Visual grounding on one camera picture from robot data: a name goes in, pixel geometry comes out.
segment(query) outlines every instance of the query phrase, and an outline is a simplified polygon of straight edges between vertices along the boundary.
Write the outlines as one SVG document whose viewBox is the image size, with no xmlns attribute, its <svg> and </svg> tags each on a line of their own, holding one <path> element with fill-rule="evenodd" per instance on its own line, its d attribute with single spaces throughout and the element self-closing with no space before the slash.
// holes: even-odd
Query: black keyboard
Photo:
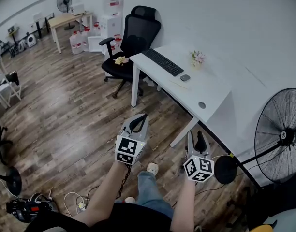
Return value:
<svg viewBox="0 0 296 232">
<path fill-rule="evenodd" d="M 166 57 L 153 49 L 143 51 L 142 54 L 144 54 L 147 58 L 150 58 L 153 62 L 160 65 L 163 69 L 165 69 L 173 76 L 177 76 L 183 72 L 182 68 L 180 68 L 178 65 L 174 64 L 172 61 L 168 60 Z"/>
</svg>

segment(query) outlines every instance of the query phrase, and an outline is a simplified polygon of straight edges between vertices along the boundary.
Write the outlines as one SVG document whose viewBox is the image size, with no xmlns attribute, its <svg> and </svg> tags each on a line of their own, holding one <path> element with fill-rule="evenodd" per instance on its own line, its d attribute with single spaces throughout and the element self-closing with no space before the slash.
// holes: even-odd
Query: office chair armrest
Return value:
<svg viewBox="0 0 296 232">
<path fill-rule="evenodd" d="M 110 37 L 110 38 L 107 38 L 105 40 L 102 40 L 101 42 L 99 42 L 99 45 L 105 45 L 107 46 L 107 50 L 108 50 L 108 53 L 109 53 L 109 56 L 112 57 L 113 56 L 113 52 L 111 50 L 111 46 L 110 46 L 110 42 L 113 41 L 115 38 L 113 37 Z"/>
</svg>

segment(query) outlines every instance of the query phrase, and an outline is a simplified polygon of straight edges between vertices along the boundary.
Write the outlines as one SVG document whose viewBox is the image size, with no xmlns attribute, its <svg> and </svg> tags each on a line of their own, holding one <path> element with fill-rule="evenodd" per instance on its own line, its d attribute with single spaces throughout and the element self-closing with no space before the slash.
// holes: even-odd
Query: white chair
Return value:
<svg viewBox="0 0 296 232">
<path fill-rule="evenodd" d="M 13 97 L 13 96 L 17 96 L 18 99 L 21 100 L 21 98 L 20 98 L 20 95 L 21 95 L 21 85 L 18 86 L 18 87 L 19 87 L 19 90 L 16 91 L 15 88 L 13 87 L 13 83 L 10 83 L 10 82 L 7 80 L 7 78 L 6 78 L 5 74 L 4 74 L 4 72 L 3 72 L 2 69 L 0 68 L 0 84 L 1 84 L 4 80 L 6 80 L 6 84 L 3 84 L 3 85 L 0 86 L 0 99 L 1 99 L 5 104 L 7 104 L 8 107 L 10 107 L 10 99 L 11 99 L 11 97 Z M 7 91 L 7 90 L 9 90 L 8 98 L 6 98 L 6 97 L 3 96 L 4 91 Z"/>
</svg>

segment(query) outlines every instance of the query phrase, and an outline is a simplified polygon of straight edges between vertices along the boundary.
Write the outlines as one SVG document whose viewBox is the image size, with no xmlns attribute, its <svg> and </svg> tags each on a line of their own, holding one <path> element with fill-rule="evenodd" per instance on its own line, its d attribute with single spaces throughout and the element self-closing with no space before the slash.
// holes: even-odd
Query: computer mouse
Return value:
<svg viewBox="0 0 296 232">
<path fill-rule="evenodd" d="M 188 81 L 190 79 L 188 75 L 182 75 L 180 78 L 183 82 Z"/>
</svg>

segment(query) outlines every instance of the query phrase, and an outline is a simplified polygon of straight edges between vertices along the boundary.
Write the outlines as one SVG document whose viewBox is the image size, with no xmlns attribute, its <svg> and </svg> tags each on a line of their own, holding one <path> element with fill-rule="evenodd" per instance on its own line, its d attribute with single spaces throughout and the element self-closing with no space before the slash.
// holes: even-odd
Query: forearm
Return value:
<svg viewBox="0 0 296 232">
<path fill-rule="evenodd" d="M 97 188 L 89 201 L 87 209 L 74 219 L 92 226 L 98 221 L 108 219 L 113 209 L 117 193 L 127 170 L 124 163 L 115 161 L 105 180 Z"/>
<path fill-rule="evenodd" d="M 195 182 L 185 177 L 183 187 L 174 210 L 171 223 L 171 231 L 193 232 L 194 231 L 194 198 Z"/>
</svg>

